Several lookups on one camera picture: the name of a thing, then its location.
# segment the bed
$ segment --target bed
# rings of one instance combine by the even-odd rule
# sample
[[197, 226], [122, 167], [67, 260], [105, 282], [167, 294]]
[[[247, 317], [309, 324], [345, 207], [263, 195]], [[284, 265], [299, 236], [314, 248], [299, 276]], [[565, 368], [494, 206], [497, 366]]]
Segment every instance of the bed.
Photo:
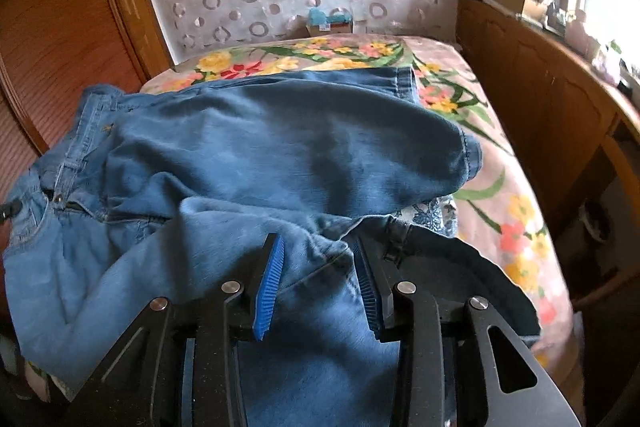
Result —
[[[240, 46], [182, 63], [148, 81], [159, 94], [200, 82], [296, 70], [408, 66], [418, 79], [422, 105], [479, 137], [484, 165], [454, 194], [458, 237], [500, 266], [533, 302], [542, 326], [536, 358], [582, 416], [582, 372], [573, 311], [550, 235], [532, 188], [514, 156], [482, 87], [450, 45], [419, 37], [335, 34]], [[420, 223], [424, 207], [397, 215]]]

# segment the dark blue fabric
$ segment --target dark blue fabric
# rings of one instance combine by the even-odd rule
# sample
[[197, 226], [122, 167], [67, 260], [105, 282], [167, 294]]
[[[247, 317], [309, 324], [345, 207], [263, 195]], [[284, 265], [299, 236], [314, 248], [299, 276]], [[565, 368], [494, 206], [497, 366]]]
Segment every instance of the dark blue fabric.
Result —
[[[480, 165], [474, 138], [415, 103], [410, 69], [159, 96], [90, 88], [73, 130], [10, 195], [23, 203], [4, 253], [22, 353], [77, 390], [152, 298], [203, 296], [278, 232], [273, 331], [241, 350], [249, 420], [387, 425], [398, 346], [370, 333], [343, 238], [367, 222], [402, 245], [414, 226], [363, 217], [453, 193]], [[426, 251], [442, 239], [421, 230]], [[460, 248], [470, 266], [488, 263]], [[530, 302], [491, 274], [482, 288], [535, 334]]]

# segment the box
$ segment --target box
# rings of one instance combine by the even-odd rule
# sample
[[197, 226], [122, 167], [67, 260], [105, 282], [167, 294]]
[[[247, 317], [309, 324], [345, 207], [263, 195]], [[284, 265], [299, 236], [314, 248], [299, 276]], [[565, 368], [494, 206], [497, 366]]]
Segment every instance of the box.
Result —
[[307, 26], [310, 37], [322, 37], [332, 33], [353, 33], [353, 23], [350, 22], [334, 22], [326, 26]]
[[542, 22], [545, 19], [546, 8], [545, 2], [536, 2], [534, 0], [494, 0], [504, 6], [507, 10], [515, 14], [525, 15], [535, 21]]

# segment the yellow flower pattern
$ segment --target yellow flower pattern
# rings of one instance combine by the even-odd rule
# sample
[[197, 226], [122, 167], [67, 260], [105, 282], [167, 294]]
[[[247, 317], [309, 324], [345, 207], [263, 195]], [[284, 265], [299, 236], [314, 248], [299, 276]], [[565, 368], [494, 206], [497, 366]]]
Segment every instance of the yellow flower pattern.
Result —
[[298, 60], [296, 58], [283, 57], [265, 65], [265, 67], [261, 71], [255, 74], [256, 76], [264, 76], [265, 74], [277, 74], [282, 73], [283, 71], [294, 71], [297, 70], [297, 68]]
[[434, 62], [427, 62], [420, 66], [420, 71], [424, 74], [439, 73], [441, 70], [442, 68], [440, 65], [435, 64]]
[[548, 235], [545, 233], [537, 233], [531, 241], [531, 250], [539, 259], [546, 259], [551, 251], [551, 245]]
[[371, 47], [375, 49], [380, 55], [391, 55], [394, 51], [384, 42], [372, 42]]
[[[228, 70], [231, 67], [231, 54], [227, 51], [216, 52], [210, 55], [202, 57], [198, 61], [197, 69], [205, 71], [207, 73], [220, 73], [221, 71]], [[209, 75], [205, 76], [205, 80], [214, 80], [209, 78]]]
[[458, 108], [458, 104], [451, 102], [450, 98], [443, 98], [442, 100], [432, 103], [429, 107], [440, 112], [452, 112]]
[[331, 71], [331, 70], [355, 70], [357, 68], [369, 68], [370, 66], [359, 60], [351, 60], [346, 57], [330, 58], [326, 62], [320, 62], [315, 66], [304, 68], [303, 71]]
[[538, 290], [539, 271], [538, 263], [523, 254], [519, 254], [513, 263], [504, 267], [504, 272], [509, 279], [526, 293], [535, 293]]
[[509, 201], [509, 213], [515, 217], [523, 225], [536, 217], [536, 211], [533, 209], [531, 199], [526, 194], [522, 196], [512, 195]]

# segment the silver screw head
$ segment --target silver screw head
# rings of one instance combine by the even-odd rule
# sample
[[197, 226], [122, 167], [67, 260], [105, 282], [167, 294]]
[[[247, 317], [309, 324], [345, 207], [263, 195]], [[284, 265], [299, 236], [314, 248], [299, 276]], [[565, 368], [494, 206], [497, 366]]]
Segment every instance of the silver screw head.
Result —
[[151, 302], [149, 302], [149, 307], [155, 312], [161, 312], [167, 307], [168, 304], [169, 301], [166, 298], [156, 297]]
[[415, 293], [415, 284], [411, 281], [401, 281], [398, 283], [398, 291], [406, 295]]
[[240, 289], [240, 283], [238, 281], [227, 281], [220, 286], [220, 289], [224, 293], [236, 293]]
[[485, 310], [489, 307], [489, 301], [484, 297], [480, 297], [478, 295], [476, 295], [475, 297], [471, 297], [469, 299], [469, 304], [471, 304], [472, 308], [480, 311]]

